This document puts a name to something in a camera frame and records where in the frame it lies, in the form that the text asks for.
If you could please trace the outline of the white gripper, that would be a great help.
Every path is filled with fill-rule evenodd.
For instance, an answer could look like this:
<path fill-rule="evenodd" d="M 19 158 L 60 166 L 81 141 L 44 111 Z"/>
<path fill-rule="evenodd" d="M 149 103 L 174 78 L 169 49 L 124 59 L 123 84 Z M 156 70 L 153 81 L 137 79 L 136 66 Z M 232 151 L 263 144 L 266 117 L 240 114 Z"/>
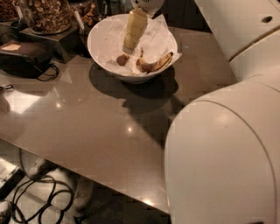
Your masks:
<path fill-rule="evenodd" d="M 154 15 L 165 0 L 130 0 L 136 8 L 129 13 L 122 49 L 132 54 L 148 24 L 147 14 Z"/>

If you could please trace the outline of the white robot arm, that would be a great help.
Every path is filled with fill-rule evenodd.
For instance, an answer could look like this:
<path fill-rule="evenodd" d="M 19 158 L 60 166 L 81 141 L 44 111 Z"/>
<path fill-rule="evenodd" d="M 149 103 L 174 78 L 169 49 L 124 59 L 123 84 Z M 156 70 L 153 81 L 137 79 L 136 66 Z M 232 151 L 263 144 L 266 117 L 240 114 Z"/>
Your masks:
<path fill-rule="evenodd" d="M 237 82 L 175 117 L 171 224 L 280 224 L 280 0 L 194 0 Z"/>

